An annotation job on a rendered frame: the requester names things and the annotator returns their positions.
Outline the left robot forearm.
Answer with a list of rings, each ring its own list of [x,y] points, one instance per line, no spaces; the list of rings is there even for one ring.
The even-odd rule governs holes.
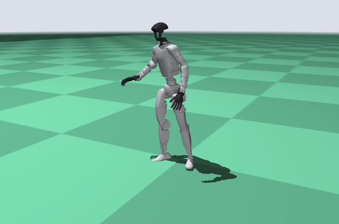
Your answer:
[[[182,74],[181,74],[181,84],[180,84],[180,92],[184,93],[185,92],[185,89],[187,88],[188,84],[188,77],[189,77],[189,70],[188,70],[188,67],[186,65],[183,65],[181,67],[181,71],[182,71]]]

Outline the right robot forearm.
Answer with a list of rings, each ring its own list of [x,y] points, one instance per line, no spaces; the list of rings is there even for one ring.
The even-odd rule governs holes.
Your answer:
[[[145,66],[145,68],[137,75],[140,76],[139,79],[136,79],[137,81],[140,81],[143,77],[145,77],[149,72],[151,71],[151,68],[148,66],[148,64]]]

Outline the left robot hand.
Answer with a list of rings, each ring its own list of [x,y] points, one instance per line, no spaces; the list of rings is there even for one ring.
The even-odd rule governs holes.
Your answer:
[[[181,107],[182,107],[184,93],[180,92],[180,89],[181,88],[178,89],[177,95],[170,100],[170,102],[172,102],[175,99],[173,105],[171,106],[171,108],[172,108],[174,106],[174,104],[176,103],[173,110],[176,108],[176,106],[177,106],[177,108],[175,110],[177,110],[178,108],[179,108],[178,110],[180,110]],[[179,107],[179,105],[180,105],[180,107]]]

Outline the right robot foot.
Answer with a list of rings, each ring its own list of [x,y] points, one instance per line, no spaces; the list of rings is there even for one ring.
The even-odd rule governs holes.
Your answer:
[[[157,156],[156,158],[152,159],[151,161],[152,162],[158,162],[158,161],[165,160],[165,159],[170,159],[170,158],[172,158],[171,154],[170,153],[166,153],[165,155],[160,154],[159,156]]]

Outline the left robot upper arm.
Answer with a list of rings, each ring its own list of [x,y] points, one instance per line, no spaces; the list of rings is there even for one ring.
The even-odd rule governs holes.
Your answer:
[[[177,63],[179,63],[181,66],[180,66],[180,72],[182,73],[181,71],[181,67],[183,65],[187,65],[186,61],[184,60],[184,58],[182,57],[180,51],[179,51],[179,48],[177,45],[173,45],[173,44],[170,44],[169,46],[166,47],[168,53],[174,57],[174,59],[176,60]],[[189,67],[188,67],[189,69]]]

